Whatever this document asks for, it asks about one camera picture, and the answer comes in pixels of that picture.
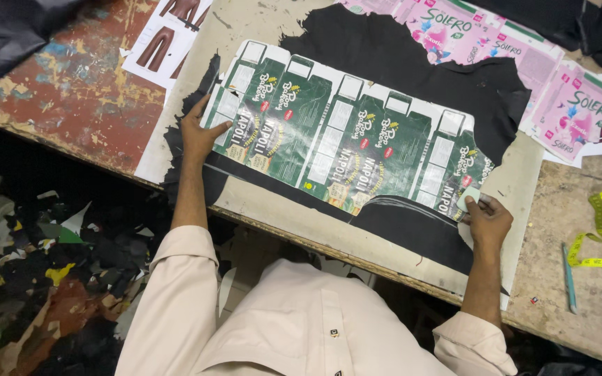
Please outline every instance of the pen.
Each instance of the pen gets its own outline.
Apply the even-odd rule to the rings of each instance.
[[[564,242],[561,243],[563,249],[563,264],[566,266],[566,286],[568,287],[568,301],[571,306],[571,312],[577,314],[577,303],[575,303],[575,286],[573,285],[573,272],[568,264],[568,248]]]

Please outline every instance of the right hand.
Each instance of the right hand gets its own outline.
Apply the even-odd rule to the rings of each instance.
[[[210,98],[211,94],[201,98],[189,110],[187,116],[180,121],[183,132],[183,160],[197,166],[203,165],[206,157],[213,150],[215,139],[231,127],[231,121],[225,121],[211,129],[204,129],[199,126],[203,111]]]
[[[494,250],[500,252],[501,245],[510,231],[512,214],[497,199],[480,194],[480,202],[472,197],[465,198],[469,216],[464,222],[470,225],[474,250]]]

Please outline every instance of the brown leather pants illustration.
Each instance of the brown leather pants illustration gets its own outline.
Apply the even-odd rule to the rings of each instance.
[[[153,55],[153,52],[155,52],[155,49],[159,46],[159,50],[157,50],[155,57],[153,57],[153,61],[148,66],[149,70],[157,72],[159,66],[162,65],[164,56],[166,56],[167,51],[169,51],[171,41],[173,40],[173,34],[174,31],[166,26],[157,31],[157,34],[155,34],[152,40],[150,40],[150,43],[148,43],[148,46],[143,50],[143,53],[136,61],[136,64],[145,67],[145,65],[148,64],[148,60]]]
[[[162,9],[162,13],[159,13],[159,15],[163,17],[164,14],[166,14],[166,12],[168,11],[176,17],[186,19],[187,21],[192,22],[194,20],[194,16],[196,15],[196,11],[199,8],[200,3],[201,0],[169,0],[169,2],[164,6],[164,9]],[[205,13],[206,12],[204,12],[204,14],[199,18],[199,21],[197,21],[197,23],[195,24],[196,26],[199,26],[201,24],[201,22],[205,18]]]

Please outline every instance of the paint-stained table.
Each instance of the paint-stained table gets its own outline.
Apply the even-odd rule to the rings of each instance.
[[[124,71],[153,0],[113,0],[0,79],[0,127],[133,176],[162,112],[165,89]]]
[[[224,28],[220,32],[228,33],[231,41],[224,39],[225,44],[219,48],[226,50],[240,43],[244,28],[255,17],[280,19],[280,13],[276,12],[287,11],[290,4],[288,0],[261,0],[256,7],[236,11],[227,8],[227,4],[232,7],[238,4],[232,1],[216,0],[214,19],[208,17],[202,27],[209,29],[215,23]],[[300,3],[310,6],[322,1],[294,4]],[[83,11],[48,46],[0,80],[0,127],[141,181],[134,177],[134,171],[162,113],[165,90],[123,71],[124,58],[119,47],[133,47],[155,6],[155,0],[112,0]],[[212,56],[215,44],[209,47]],[[586,68],[602,72],[591,59],[577,54],[572,57]],[[202,74],[197,72],[194,76],[200,78]],[[238,181],[233,183],[248,187]],[[570,242],[575,234],[593,228],[592,209],[586,199],[597,191],[602,191],[602,157],[584,158],[581,170],[542,163],[503,319],[602,360],[602,269],[573,270],[580,310],[579,315],[573,315],[567,308],[559,249],[562,241]],[[280,224],[272,226],[253,219],[248,213],[256,214],[254,211],[229,209],[226,204],[212,209],[451,303],[460,303],[460,297],[443,288],[365,261],[329,243],[314,241],[301,231],[287,231]],[[602,246],[586,242],[582,254],[602,257]],[[536,304],[531,303],[533,297],[539,299]]]

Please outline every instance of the light pink shirt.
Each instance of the light pink shirt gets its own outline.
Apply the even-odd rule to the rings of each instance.
[[[215,330],[217,258],[197,226],[171,230],[116,375],[514,375],[500,329],[459,312],[435,356],[361,281],[278,260]]]

